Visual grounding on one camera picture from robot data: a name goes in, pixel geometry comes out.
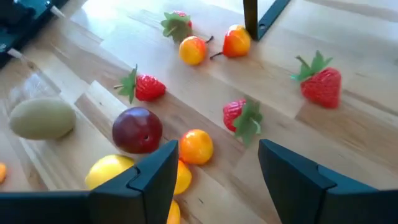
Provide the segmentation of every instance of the black object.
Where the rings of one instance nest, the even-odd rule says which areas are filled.
[[[398,190],[377,190],[270,140],[258,152],[283,224],[398,223]]]
[[[0,0],[0,68],[51,19],[51,7],[61,8],[68,0]]]
[[[260,40],[279,17],[290,0],[275,0],[260,21],[257,18],[258,0],[243,0],[244,23],[253,40]]]
[[[92,191],[0,193],[0,222],[166,223],[177,166],[174,140]]]

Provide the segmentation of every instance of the hardwood floor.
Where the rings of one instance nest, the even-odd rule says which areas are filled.
[[[262,14],[273,0],[260,0]],[[292,0],[248,56],[185,65],[162,35],[163,12],[192,16],[194,34],[219,52],[232,24],[244,24],[241,0],[70,0],[66,19],[53,19],[24,50],[27,68],[12,60],[0,70],[0,162],[9,167],[0,191],[84,189],[98,159],[120,153],[111,126],[128,99],[113,90],[138,64],[167,94],[134,100],[164,125],[164,139],[203,129],[214,140],[212,160],[190,166],[193,182],[176,197],[184,223],[280,223],[257,159],[223,124],[222,107],[249,95],[261,102],[263,133],[324,166],[378,189],[398,189],[398,3],[394,0]],[[337,110],[308,103],[290,75],[296,55],[333,57],[343,76]],[[21,101],[51,96],[76,110],[72,133],[57,141],[28,141],[8,128]],[[140,156],[130,155],[135,159]]]

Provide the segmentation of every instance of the black bracket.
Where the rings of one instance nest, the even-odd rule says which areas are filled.
[[[244,24],[253,40],[260,40],[276,21],[290,0],[275,0],[260,21],[257,18],[258,0],[243,0]]]

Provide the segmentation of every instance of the wood grain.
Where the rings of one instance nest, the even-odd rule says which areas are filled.
[[[259,14],[273,0],[259,1]],[[398,188],[398,5],[393,0],[291,0],[246,57],[185,65],[178,45],[162,35],[165,11],[191,15],[195,35],[223,47],[232,24],[243,24],[241,0],[75,0],[23,50],[34,63],[11,60],[0,70],[0,162],[9,176],[0,191],[85,189],[90,167],[108,154],[125,154],[112,141],[120,112],[143,106],[162,121],[162,142],[203,129],[215,152],[190,166],[190,188],[175,197],[182,223],[268,223],[280,219],[262,178],[257,141],[270,139],[324,166],[378,189]],[[320,50],[343,77],[342,102],[325,110],[307,102],[290,79],[296,55]],[[138,64],[167,93],[153,103],[113,90]],[[261,102],[263,133],[244,148],[223,124],[222,107],[248,95]],[[12,133],[8,116],[20,102],[60,98],[76,111],[75,129],[54,141],[28,141]]]

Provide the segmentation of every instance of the plum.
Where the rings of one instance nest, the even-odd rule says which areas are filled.
[[[154,113],[142,107],[133,107],[116,118],[112,137],[115,145],[123,151],[151,153],[159,147],[162,131],[162,123]]]

